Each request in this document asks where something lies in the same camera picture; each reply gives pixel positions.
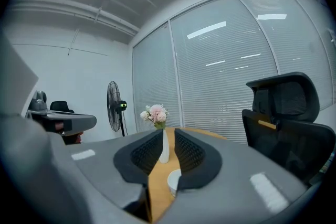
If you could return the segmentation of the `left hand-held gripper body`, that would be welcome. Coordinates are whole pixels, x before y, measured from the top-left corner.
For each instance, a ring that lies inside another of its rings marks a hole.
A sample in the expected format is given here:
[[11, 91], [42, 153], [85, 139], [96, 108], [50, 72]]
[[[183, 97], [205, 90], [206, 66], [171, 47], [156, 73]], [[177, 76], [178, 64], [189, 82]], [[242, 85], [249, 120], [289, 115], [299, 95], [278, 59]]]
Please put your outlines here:
[[72, 130], [71, 120], [50, 120], [39, 114], [31, 114], [31, 118], [38, 122], [45, 131], [60, 134], [66, 145], [81, 143], [82, 132], [72, 135], [64, 135], [64, 132]]

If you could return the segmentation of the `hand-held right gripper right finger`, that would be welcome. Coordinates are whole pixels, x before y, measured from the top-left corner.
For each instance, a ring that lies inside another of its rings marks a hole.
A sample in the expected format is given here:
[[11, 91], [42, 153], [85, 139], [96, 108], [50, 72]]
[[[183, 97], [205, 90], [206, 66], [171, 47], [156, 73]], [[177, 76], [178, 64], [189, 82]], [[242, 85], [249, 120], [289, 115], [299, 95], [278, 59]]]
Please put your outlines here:
[[181, 167], [175, 200], [157, 224], [294, 224], [319, 185], [255, 149], [176, 129]]

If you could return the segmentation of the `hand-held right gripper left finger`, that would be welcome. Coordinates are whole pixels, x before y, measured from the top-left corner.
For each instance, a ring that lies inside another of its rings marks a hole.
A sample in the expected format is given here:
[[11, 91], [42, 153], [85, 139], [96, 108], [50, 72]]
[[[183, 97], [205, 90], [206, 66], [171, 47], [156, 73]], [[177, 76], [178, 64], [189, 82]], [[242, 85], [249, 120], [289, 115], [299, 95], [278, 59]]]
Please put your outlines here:
[[82, 223], [152, 221], [149, 175], [163, 148], [163, 132], [65, 145], [51, 134], [54, 163], [75, 196]]

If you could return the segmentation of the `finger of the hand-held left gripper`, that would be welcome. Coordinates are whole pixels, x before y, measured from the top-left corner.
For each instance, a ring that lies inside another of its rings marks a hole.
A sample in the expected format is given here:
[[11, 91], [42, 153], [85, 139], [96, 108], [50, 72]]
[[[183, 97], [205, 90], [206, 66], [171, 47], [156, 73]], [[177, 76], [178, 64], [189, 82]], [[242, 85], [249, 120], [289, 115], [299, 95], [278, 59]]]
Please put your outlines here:
[[62, 136], [71, 136], [92, 129], [97, 123], [93, 115], [76, 114], [71, 112], [48, 111], [46, 119], [62, 121], [64, 124]]

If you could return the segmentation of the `white mug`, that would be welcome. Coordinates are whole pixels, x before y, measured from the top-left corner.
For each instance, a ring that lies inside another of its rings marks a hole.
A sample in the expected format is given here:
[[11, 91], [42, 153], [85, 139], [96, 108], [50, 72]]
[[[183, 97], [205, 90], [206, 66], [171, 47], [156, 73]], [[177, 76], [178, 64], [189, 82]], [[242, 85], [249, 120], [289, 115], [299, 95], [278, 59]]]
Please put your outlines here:
[[170, 193], [173, 197], [176, 196], [177, 186], [178, 186], [181, 174], [182, 174], [181, 170], [176, 169], [176, 170], [170, 172], [170, 174], [167, 177], [167, 185], [168, 185]]

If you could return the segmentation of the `black standing fan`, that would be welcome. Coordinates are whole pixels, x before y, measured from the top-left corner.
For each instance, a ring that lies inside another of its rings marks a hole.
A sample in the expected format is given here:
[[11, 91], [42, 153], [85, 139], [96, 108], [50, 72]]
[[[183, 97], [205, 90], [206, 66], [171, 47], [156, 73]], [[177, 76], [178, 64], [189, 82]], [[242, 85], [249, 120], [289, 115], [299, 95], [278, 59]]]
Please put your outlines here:
[[115, 132], [121, 129], [123, 137], [125, 137], [123, 111], [126, 110], [127, 106], [127, 102], [121, 99], [118, 85], [114, 81], [111, 81], [107, 88], [107, 113], [109, 123]]

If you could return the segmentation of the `white ribbed vase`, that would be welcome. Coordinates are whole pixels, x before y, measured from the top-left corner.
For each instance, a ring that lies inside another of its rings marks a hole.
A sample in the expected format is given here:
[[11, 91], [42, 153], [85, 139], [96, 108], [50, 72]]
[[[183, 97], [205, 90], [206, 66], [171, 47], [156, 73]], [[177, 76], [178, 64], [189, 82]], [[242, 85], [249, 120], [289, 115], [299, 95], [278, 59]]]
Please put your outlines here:
[[159, 161], [162, 164], [165, 164], [169, 161], [170, 156], [170, 146], [169, 146], [169, 140], [166, 133], [166, 130], [163, 129], [163, 145], [162, 145], [162, 153], [160, 155]]

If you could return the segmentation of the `pink and white flower bouquet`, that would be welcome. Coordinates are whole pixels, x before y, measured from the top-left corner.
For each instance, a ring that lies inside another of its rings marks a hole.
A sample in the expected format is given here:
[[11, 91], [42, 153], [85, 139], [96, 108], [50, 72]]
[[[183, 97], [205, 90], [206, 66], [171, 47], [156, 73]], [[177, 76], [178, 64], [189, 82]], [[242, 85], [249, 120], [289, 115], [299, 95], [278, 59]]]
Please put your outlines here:
[[166, 128], [166, 120], [169, 112], [162, 104], [147, 105], [145, 110], [140, 113], [140, 118], [144, 121], [153, 123], [156, 129], [164, 130]]

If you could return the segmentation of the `black high-back office chair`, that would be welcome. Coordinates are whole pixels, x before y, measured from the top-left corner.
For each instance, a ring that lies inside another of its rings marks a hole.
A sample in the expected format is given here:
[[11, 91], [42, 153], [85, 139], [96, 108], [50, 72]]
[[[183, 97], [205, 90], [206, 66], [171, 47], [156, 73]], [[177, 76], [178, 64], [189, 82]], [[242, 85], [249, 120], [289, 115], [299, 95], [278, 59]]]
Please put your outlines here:
[[246, 85], [254, 95], [252, 109], [242, 111], [248, 146], [308, 184], [336, 144], [333, 129], [315, 122], [320, 103], [313, 82], [291, 72]]

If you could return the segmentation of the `white window blinds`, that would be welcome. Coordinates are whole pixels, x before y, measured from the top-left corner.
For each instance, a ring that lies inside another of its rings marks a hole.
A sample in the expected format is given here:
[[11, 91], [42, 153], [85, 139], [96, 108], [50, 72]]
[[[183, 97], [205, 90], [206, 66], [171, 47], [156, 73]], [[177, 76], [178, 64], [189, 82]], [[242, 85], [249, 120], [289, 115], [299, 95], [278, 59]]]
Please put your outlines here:
[[317, 122], [336, 131], [336, 19], [320, 0], [208, 0], [166, 20], [132, 51], [136, 128], [148, 105], [170, 127], [245, 143], [247, 82], [303, 72], [320, 101]]

